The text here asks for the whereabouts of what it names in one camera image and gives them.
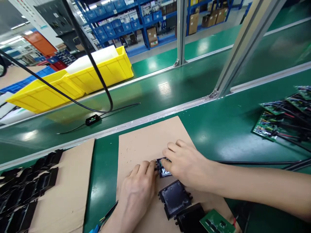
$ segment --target forearm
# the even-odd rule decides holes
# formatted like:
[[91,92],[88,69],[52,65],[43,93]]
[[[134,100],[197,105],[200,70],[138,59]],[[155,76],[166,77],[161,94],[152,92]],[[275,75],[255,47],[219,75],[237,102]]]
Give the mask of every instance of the forearm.
[[261,203],[311,221],[311,175],[273,168],[245,168],[212,162],[206,191]]

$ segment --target ceiling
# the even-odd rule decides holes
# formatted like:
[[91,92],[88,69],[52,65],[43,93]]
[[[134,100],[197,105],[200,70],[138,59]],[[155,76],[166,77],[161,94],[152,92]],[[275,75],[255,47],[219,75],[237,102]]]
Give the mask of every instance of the ceiling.
[[0,35],[27,21],[8,0],[0,0]]

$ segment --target metal profile post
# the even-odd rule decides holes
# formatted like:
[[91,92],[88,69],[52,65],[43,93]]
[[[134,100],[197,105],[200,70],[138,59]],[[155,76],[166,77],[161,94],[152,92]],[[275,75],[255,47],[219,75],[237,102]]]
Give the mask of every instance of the metal profile post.
[[217,81],[214,95],[223,97],[227,94],[237,74],[252,56],[285,1],[258,0],[253,2]]
[[188,0],[177,1],[177,59],[174,64],[175,67],[187,63],[185,60],[187,1]]

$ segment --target black plastic cover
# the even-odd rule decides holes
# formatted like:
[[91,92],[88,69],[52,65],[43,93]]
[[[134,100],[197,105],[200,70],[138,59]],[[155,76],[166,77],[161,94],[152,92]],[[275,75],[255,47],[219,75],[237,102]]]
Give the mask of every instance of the black plastic cover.
[[204,210],[200,203],[197,203],[176,215],[176,220],[180,231],[183,233],[206,233],[206,229],[200,223],[205,216]]
[[179,180],[162,189],[158,196],[164,203],[168,220],[191,205],[192,197],[186,192],[184,185]]

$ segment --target wall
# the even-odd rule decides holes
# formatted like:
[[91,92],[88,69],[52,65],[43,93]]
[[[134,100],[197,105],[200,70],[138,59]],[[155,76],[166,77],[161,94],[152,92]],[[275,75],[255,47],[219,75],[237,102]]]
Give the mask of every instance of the wall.
[[[50,0],[40,0],[40,4],[49,2]],[[38,1],[27,0],[9,0],[9,2],[26,17],[27,20],[53,45],[63,43],[63,40],[57,38],[56,32],[49,26],[49,24],[41,17],[38,11],[33,7],[37,6]]]

